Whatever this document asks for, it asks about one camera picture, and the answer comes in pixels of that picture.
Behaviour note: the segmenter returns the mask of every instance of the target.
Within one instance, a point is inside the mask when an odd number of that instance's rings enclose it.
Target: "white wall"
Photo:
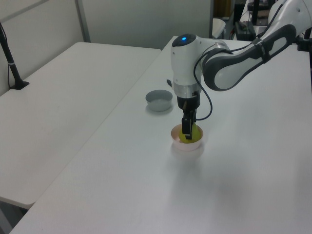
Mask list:
[[[172,36],[209,36],[211,0],[82,0],[91,42],[163,49]]]
[[[83,41],[74,0],[49,0],[2,25],[22,79]],[[0,47],[0,95],[7,90],[7,61]]]

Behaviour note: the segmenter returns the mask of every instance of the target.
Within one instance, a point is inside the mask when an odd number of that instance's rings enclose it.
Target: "black stand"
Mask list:
[[[2,49],[3,49],[5,57],[6,57],[6,60],[8,61],[8,64],[10,66],[10,69],[12,71],[12,74],[13,74],[14,80],[15,80],[15,85],[13,85],[11,87],[11,89],[21,90],[22,88],[27,86],[29,84],[29,82],[23,81],[20,78],[18,69],[17,69],[15,62],[13,60],[11,51],[10,51],[9,46],[8,46],[6,36],[2,30],[2,27],[0,27],[0,43],[1,43]]]
[[[259,10],[259,0],[254,0],[253,1],[253,16],[252,16],[253,25],[257,25],[258,10]]]

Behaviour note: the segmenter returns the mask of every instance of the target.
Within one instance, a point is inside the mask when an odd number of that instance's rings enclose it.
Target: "floor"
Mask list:
[[[27,210],[0,201],[0,234],[9,234]]]

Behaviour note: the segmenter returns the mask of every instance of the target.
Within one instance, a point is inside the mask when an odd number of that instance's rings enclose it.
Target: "chair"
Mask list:
[[[213,19],[213,38],[219,38],[221,36],[224,39],[225,22],[221,19]]]

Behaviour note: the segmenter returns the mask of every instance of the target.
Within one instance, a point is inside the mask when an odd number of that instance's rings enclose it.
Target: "black cable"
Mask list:
[[[248,12],[248,10],[247,10],[244,14],[246,14],[247,12]],[[243,14],[243,15],[244,15],[244,14]],[[243,15],[242,15],[242,16],[243,16]]]
[[[234,52],[234,51],[238,51],[238,50],[245,49],[245,48],[248,47],[250,44],[248,44],[248,45],[246,45],[246,46],[243,46],[243,47],[241,47],[241,48],[237,48],[237,49],[234,49],[234,50],[227,51],[227,53],[231,53],[231,52]],[[205,119],[209,118],[209,116],[210,116],[210,115],[212,114],[212,112],[213,112],[213,103],[211,102],[211,99],[210,99],[208,93],[206,92],[206,90],[204,89],[204,87],[201,85],[201,83],[199,82],[199,80],[198,80],[198,78],[197,78],[197,76],[196,76],[196,67],[197,67],[197,65],[200,63],[200,61],[201,61],[207,54],[209,54],[209,52],[210,52],[210,51],[208,51],[208,52],[202,54],[202,56],[201,56],[201,57],[197,60],[197,62],[195,63],[194,70],[193,70],[193,75],[194,75],[194,78],[195,78],[197,84],[199,85],[199,87],[201,88],[201,90],[204,92],[204,94],[206,95],[206,97],[208,98],[209,103],[210,103],[210,112],[209,112],[209,114],[208,114],[206,117],[204,117],[204,118],[197,118],[197,119],[196,119],[197,121],[201,121],[201,120],[205,120]]]
[[[9,85],[9,89],[11,89],[9,76],[10,76],[10,66],[8,64],[8,85]]]
[[[268,26],[266,27],[266,29],[265,29],[262,33],[259,33],[259,34],[256,36],[256,38],[262,37],[262,36],[267,32],[267,30],[269,29],[269,27],[270,27],[271,24],[273,23],[275,17],[277,16],[277,14],[278,14],[279,10],[282,8],[282,6],[283,6],[283,4],[280,4],[280,6],[278,7],[277,11],[275,12],[275,14],[274,14],[272,20],[270,21],[270,23],[269,23]]]
[[[5,37],[6,42],[8,42],[8,38],[6,37],[5,30],[4,30],[4,28],[3,28],[2,24],[1,24],[1,22],[0,22],[0,28],[1,28],[2,32],[3,32],[3,34],[4,34],[4,37]]]
[[[4,34],[6,43],[8,43],[8,38],[6,37],[6,33],[5,33],[5,30],[4,30],[4,28],[3,28],[2,24],[1,24],[1,22],[0,22],[0,29],[1,29],[1,31],[2,31],[3,34]],[[9,66],[9,64],[8,64],[8,85],[9,85],[9,89],[11,89],[9,78],[10,78],[10,66]]]
[[[196,67],[197,67],[197,65],[199,64],[199,62],[201,61],[201,59],[202,59],[203,57],[205,57],[208,53],[209,53],[209,51],[206,52],[206,53],[204,53],[204,54],[197,60],[195,66],[194,66],[194,70],[193,70],[193,75],[194,75],[194,78],[195,78],[197,84],[199,85],[199,87],[201,88],[201,90],[205,93],[205,95],[206,95],[206,97],[208,98],[209,103],[210,103],[210,112],[209,112],[209,114],[208,114],[206,117],[204,117],[204,118],[197,118],[197,119],[196,119],[197,121],[201,121],[201,120],[207,119],[207,118],[211,115],[211,113],[213,112],[213,103],[211,102],[211,99],[210,99],[209,95],[207,94],[206,90],[205,90],[204,87],[201,85],[201,83],[199,82],[199,80],[197,79],[197,76],[196,76]]]

